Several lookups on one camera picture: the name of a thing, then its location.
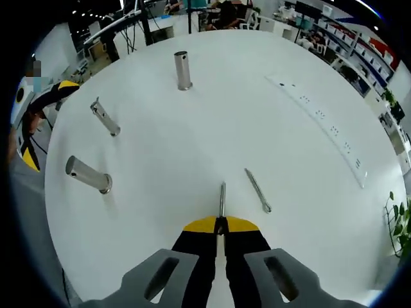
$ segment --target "table surface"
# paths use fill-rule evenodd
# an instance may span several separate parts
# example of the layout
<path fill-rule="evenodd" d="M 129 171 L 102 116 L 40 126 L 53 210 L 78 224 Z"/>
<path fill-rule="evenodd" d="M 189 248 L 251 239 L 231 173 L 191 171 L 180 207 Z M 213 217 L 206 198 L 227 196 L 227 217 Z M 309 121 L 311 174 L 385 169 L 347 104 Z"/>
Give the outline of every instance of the table surface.
<path fill-rule="evenodd" d="M 173 54 L 186 50 L 193 88 L 177 89 Z M 265 76 L 291 76 L 335 113 L 363 157 L 361 189 L 319 126 Z M 100 97 L 121 127 L 113 138 L 90 110 Z M 64 170 L 75 155 L 111 174 L 101 195 Z M 265 214 L 244 168 L 256 177 Z M 328 64 L 271 33 L 224 30 L 165 40 L 93 76 L 62 106 L 46 165 L 46 208 L 57 255 L 82 300 L 104 298 L 122 276 L 171 248 L 193 220 L 226 215 L 257 224 L 340 298 L 368 289 L 387 247 L 383 206 L 405 186 L 394 149 L 363 98 Z M 210 307 L 230 307 L 221 258 Z"/>

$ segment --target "computer monitor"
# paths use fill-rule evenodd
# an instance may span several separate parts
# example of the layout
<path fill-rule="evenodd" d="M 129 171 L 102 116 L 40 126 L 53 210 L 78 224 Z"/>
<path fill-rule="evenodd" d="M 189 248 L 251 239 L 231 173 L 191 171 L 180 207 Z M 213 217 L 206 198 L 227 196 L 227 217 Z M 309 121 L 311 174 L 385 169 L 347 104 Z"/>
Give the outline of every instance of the computer monitor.
<path fill-rule="evenodd" d="M 188 1 L 182 1 L 185 9 L 188 8 Z M 191 0 L 191 8 L 207 8 L 207 0 Z"/>
<path fill-rule="evenodd" d="M 295 3 L 292 3 L 292 2 L 289 2 L 289 1 L 285 1 L 285 2 L 284 2 L 284 6 L 285 6 L 286 8 L 290 8 L 290 7 L 293 6 L 293 5 L 295 5 Z"/>
<path fill-rule="evenodd" d="M 300 1 L 297 1 L 297 4 L 295 5 L 295 11 L 302 13 L 305 16 L 314 18 L 315 20 L 319 19 L 322 13 L 322 11 L 318 8 L 302 3 Z"/>

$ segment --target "potted plant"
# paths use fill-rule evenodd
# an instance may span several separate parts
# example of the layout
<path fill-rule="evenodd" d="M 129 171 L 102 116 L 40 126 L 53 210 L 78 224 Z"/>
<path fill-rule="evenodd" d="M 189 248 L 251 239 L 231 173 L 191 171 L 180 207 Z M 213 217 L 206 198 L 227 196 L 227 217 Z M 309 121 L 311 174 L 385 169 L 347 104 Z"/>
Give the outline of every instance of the potted plant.
<path fill-rule="evenodd" d="M 385 213 L 387 215 L 387 223 L 394 255 L 399 258 L 399 264 L 403 264 L 405 260 L 411 256 L 411 199 L 408 198 L 407 206 L 401 202 L 399 206 L 393 205 L 392 208 L 388 210 L 389 200 L 394 201 L 394 193 L 392 191 L 385 204 Z"/>
<path fill-rule="evenodd" d="M 381 97 L 385 99 L 386 101 L 388 101 L 391 107 L 394 107 L 395 104 L 397 103 L 396 98 L 394 97 L 391 90 L 388 88 L 385 88 L 384 93 L 381 95 Z"/>

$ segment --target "power outlet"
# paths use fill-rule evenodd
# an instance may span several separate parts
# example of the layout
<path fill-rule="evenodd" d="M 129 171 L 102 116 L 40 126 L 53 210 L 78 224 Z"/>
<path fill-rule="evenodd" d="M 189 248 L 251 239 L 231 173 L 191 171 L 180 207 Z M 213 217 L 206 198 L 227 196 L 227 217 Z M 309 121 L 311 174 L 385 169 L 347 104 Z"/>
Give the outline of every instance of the power outlet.
<path fill-rule="evenodd" d="M 337 130 L 337 128 L 334 125 L 331 127 L 329 131 L 333 137 L 338 137 L 338 135 L 340 134 L 340 131 Z"/>
<path fill-rule="evenodd" d="M 347 162 L 360 187 L 364 188 L 367 172 L 360 159 L 354 154 L 351 143 L 342 135 L 340 129 L 337 128 L 335 124 L 337 122 L 330 116 L 330 112 L 325 111 L 317 102 L 312 100 L 298 84 L 287 80 L 286 76 L 270 75 L 266 76 L 266 79 L 284 91 L 320 126 Z"/>

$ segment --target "shelf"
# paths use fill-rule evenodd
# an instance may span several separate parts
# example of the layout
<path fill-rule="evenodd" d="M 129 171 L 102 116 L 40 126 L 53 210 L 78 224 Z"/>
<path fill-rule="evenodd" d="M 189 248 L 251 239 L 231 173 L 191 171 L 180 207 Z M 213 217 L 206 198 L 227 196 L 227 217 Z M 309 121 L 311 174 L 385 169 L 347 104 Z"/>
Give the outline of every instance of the shelf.
<path fill-rule="evenodd" d="M 355 32 L 355 31 L 347 28 L 347 27 L 346 27 L 344 24 L 342 24 L 341 22 L 335 20 L 334 18 L 325 16 L 325 15 L 322 15 L 322 16 L 325 17 L 326 19 L 330 20 L 330 21 L 333 21 L 335 24 L 343 27 L 343 28 L 346 29 L 347 31 L 351 32 L 354 36 L 356 36 L 356 32 Z M 364 39 L 361 38 L 361 36 L 359 36 L 358 38 L 362 41 L 362 43 L 364 43 L 364 44 L 367 46 L 367 49 L 369 49 L 373 54 L 377 55 L 378 58 L 380 58 L 380 60 L 382 61 L 382 63 L 380 63 L 381 65 L 384 65 L 384 66 L 388 67 L 392 73 L 395 72 L 395 70 L 391 67 L 391 65 L 389 65 L 388 63 L 386 63 L 386 61 L 384 60 L 384 58 L 383 58 L 379 53 L 377 53 L 377 52 L 374 50 L 374 48 L 372 48 L 372 46 L 371 46 L 368 42 L 364 41 Z"/>
<path fill-rule="evenodd" d="M 337 40 L 341 41 L 345 46 L 348 46 L 348 49 L 344 48 L 345 50 L 349 51 L 349 49 L 351 48 L 351 46 L 346 41 L 342 40 L 341 38 L 336 36 L 334 33 L 331 33 L 327 29 L 324 29 L 323 27 L 320 27 L 318 24 L 313 24 L 313 25 L 319 27 L 322 30 L 324 30 L 326 35 L 331 35 L 331 36 L 335 37 Z"/>
<path fill-rule="evenodd" d="M 357 54 L 357 56 L 360 58 L 362 62 L 368 67 L 368 69 L 372 72 L 374 77 L 377 79 L 378 83 L 385 88 L 388 84 L 388 81 L 385 80 L 384 78 L 381 77 L 380 72 L 378 72 L 374 66 L 370 62 L 368 62 L 363 55 L 361 55 L 357 50 L 354 49 L 354 52 Z"/>
<path fill-rule="evenodd" d="M 353 30 L 351 30 L 351 29 L 347 28 L 347 26 L 346 26 L 346 25 L 342 24 L 342 23 L 341 23 L 341 22 L 339 22 L 339 21 L 336 21 L 334 18 L 331 18 L 331 17 L 325 16 L 325 15 L 322 15 L 322 16 L 323 16 L 323 17 L 325 17 L 326 19 L 329 19 L 329 20 L 331 20 L 331 21 L 335 22 L 337 25 L 339 25 L 339 26 L 343 27 L 344 29 L 348 30 L 348 31 L 349 31 L 349 32 L 351 32 L 354 36 L 356 35 L 356 33 L 355 33 Z"/>
<path fill-rule="evenodd" d="M 368 42 L 364 41 L 364 39 L 361 38 L 361 37 L 358 37 L 358 38 L 362 41 L 363 44 L 365 44 L 368 47 L 369 50 L 371 50 L 372 53 L 374 53 L 375 55 L 378 56 L 378 58 L 380 58 L 380 60 L 383 62 L 383 63 L 380 62 L 380 64 L 384 64 L 385 66 L 387 66 L 391 70 L 391 72 L 393 72 L 393 73 L 395 72 L 395 70 L 391 67 L 391 65 L 386 63 L 384 58 L 379 53 L 375 52 L 374 48 L 372 48 L 372 46 Z"/>

